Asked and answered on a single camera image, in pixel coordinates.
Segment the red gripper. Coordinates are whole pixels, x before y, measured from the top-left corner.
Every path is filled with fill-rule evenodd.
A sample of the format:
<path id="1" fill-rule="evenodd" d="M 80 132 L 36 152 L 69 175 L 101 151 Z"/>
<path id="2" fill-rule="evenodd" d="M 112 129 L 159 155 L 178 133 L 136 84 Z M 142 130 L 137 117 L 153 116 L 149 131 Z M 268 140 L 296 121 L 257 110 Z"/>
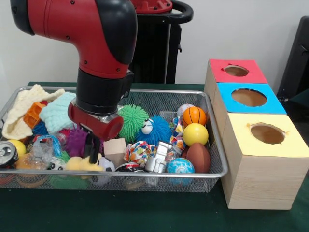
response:
<path id="1" fill-rule="evenodd" d="M 123 118 L 118 114 L 97 116 L 86 113 L 77 106 L 75 100 L 72 100 L 68 106 L 68 117 L 75 124 L 89 131 L 85 138 L 84 158 L 90 156 L 89 162 L 91 164 L 98 161 L 100 139 L 114 139 L 124 123 Z"/>

